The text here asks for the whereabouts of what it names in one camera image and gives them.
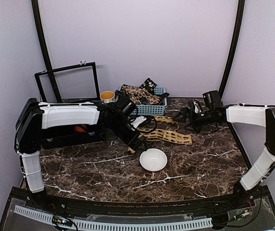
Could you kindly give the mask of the yellow beetle-pattern tie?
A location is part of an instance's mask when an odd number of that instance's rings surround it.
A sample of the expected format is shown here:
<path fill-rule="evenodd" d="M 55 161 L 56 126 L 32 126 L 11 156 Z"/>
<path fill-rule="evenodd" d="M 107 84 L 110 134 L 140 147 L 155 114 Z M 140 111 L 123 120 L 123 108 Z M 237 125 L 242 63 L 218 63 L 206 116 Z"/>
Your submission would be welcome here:
<path fill-rule="evenodd" d="M 154 121 L 155 126 L 153 128 L 144 128 L 142 124 L 146 124 L 147 122 Z M 135 118 L 130 120 L 131 124 L 134 128 L 138 129 L 141 135 L 145 137 L 146 141 L 149 142 L 158 142 L 158 141 L 166 141 L 174 144 L 182 144 L 182 145 L 192 145 L 192 137 L 191 135 L 181 134 L 177 132 L 179 128 L 179 123 L 173 121 L 173 119 L 169 116 L 160 116 L 160 115 L 138 115 Z M 176 130 L 166 130 L 157 128 L 157 123 L 168 123 L 176 125 Z"/>

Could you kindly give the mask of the white bowl orange outside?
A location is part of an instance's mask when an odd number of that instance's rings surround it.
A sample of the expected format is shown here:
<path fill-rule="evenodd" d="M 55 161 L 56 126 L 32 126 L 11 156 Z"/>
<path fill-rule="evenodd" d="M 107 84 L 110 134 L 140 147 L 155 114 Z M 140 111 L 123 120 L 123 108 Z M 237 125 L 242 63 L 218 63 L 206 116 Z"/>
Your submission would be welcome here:
<path fill-rule="evenodd" d="M 141 166 L 151 172 L 162 170 L 168 162 L 166 154 L 156 148 L 148 149 L 140 155 Z"/>

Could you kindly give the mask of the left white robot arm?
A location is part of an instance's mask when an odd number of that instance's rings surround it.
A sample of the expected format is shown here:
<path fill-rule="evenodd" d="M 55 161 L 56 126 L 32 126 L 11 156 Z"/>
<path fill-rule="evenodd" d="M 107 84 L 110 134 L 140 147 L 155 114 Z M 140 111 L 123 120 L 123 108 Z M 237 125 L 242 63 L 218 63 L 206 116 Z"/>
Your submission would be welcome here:
<path fill-rule="evenodd" d="M 47 103 L 27 100 L 15 125 L 14 150 L 19 155 L 32 202 L 41 210 L 51 206 L 41 173 L 40 151 L 105 139 L 107 128 L 129 148 L 136 151 L 145 142 L 137 129 L 141 116 L 130 121 L 135 104 L 122 96 L 116 102 Z"/>

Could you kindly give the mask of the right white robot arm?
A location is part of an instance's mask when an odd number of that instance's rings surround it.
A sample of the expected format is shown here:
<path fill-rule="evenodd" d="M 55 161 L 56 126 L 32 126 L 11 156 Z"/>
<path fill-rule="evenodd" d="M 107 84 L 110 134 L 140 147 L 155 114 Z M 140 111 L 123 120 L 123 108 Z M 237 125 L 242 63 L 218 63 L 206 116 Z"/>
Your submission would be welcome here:
<path fill-rule="evenodd" d="M 199 102 L 193 100 L 190 105 L 180 110 L 173 120 L 186 123 L 195 132 L 200 132 L 203 125 L 228 122 L 260 126 L 266 129 L 264 149 L 248 172 L 237 181 L 229 205 L 239 209 L 249 198 L 249 193 L 260 185 L 275 169 L 275 105 L 223 105 L 222 102 L 207 104 L 203 111 Z"/>

